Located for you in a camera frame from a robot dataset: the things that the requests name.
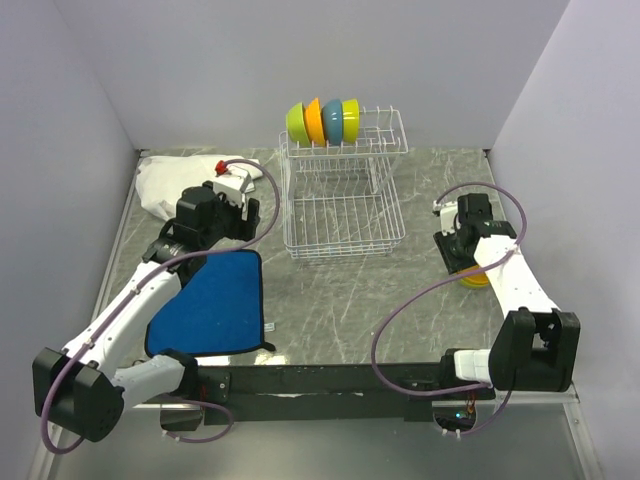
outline yellow bowl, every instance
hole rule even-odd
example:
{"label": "yellow bowl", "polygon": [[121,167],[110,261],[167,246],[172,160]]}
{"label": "yellow bowl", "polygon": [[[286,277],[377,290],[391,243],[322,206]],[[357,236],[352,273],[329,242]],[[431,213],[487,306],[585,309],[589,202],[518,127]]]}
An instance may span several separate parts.
{"label": "yellow bowl", "polygon": [[342,102],[342,138],[347,143],[356,143],[360,128],[360,105],[352,98]]}
{"label": "yellow bowl", "polygon": [[[479,268],[480,267],[476,265],[475,267],[462,270],[462,272],[468,272],[470,270],[478,270]],[[484,288],[489,285],[489,278],[487,278],[487,276],[484,273],[478,273],[476,275],[471,275],[470,277],[463,278],[462,280],[460,280],[460,285],[463,285],[467,288]]]}
{"label": "yellow bowl", "polygon": [[322,112],[320,110],[320,100],[316,97],[309,104],[304,112],[304,122],[307,126],[307,134],[312,142],[324,147],[327,141],[324,139],[324,129],[322,128]]}
{"label": "yellow bowl", "polygon": [[287,132],[289,140],[293,143],[300,142],[301,147],[310,147],[311,141],[307,135],[307,128],[304,124],[304,105],[302,102],[296,103],[289,113],[287,113]]}

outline white wall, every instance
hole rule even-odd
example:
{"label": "white wall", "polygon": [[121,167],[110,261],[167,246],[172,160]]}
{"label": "white wall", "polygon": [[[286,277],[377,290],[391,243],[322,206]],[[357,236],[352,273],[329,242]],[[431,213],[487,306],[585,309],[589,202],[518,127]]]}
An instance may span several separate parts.
{"label": "white wall", "polygon": [[640,3],[572,0],[491,154],[525,251],[582,321],[575,379],[608,479],[638,478]]}
{"label": "white wall", "polygon": [[134,150],[50,0],[0,2],[0,449],[25,478],[38,441],[31,362],[86,325]]}
{"label": "white wall", "polygon": [[296,102],[491,147],[568,0],[54,0],[136,147],[277,143]]}

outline blue towel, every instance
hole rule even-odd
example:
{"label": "blue towel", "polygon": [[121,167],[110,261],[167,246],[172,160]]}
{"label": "blue towel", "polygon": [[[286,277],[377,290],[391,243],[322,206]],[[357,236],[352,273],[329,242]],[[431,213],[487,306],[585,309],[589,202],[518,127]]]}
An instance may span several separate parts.
{"label": "blue towel", "polygon": [[275,347],[264,340],[262,258],[253,250],[210,255],[151,320],[147,355],[171,348],[192,356]]}

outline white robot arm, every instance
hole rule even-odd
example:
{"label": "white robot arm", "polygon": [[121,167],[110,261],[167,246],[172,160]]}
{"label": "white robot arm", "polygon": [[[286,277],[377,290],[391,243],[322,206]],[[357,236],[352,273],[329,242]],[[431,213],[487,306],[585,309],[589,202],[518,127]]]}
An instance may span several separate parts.
{"label": "white robot arm", "polygon": [[[40,352],[33,362],[35,408],[39,416],[59,372],[87,345],[90,348],[73,364],[58,389],[48,418],[90,441],[104,438],[126,409],[164,393],[175,396],[194,393],[198,365],[184,353],[167,350],[140,365],[118,366],[156,313],[180,292],[206,259],[198,256],[178,263],[157,274],[140,291],[137,285],[164,262],[209,249],[223,237],[253,239],[260,221],[260,204],[255,199],[246,201],[247,178],[226,173],[212,182],[186,189],[176,205],[176,218],[164,225],[131,280],[111,304],[62,350],[45,348]],[[135,297],[94,343],[92,335],[132,290]]]}
{"label": "white robot arm", "polygon": [[[566,390],[580,324],[542,290],[515,243],[511,225],[493,219],[486,194],[462,195],[434,212],[441,224],[434,239],[449,273],[482,269],[513,252],[505,263],[486,271],[505,323],[491,349],[451,352],[456,377],[503,390]],[[540,335],[543,348],[533,348],[535,335]]]}

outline wire dish rack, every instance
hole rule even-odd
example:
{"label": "wire dish rack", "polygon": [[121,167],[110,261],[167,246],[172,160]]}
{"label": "wire dish rack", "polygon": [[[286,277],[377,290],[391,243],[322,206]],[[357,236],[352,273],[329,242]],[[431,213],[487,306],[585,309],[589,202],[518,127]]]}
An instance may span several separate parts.
{"label": "wire dish rack", "polygon": [[355,144],[302,148],[282,132],[283,230],[291,256],[390,253],[405,235],[393,174],[408,151],[393,107],[362,109]]}

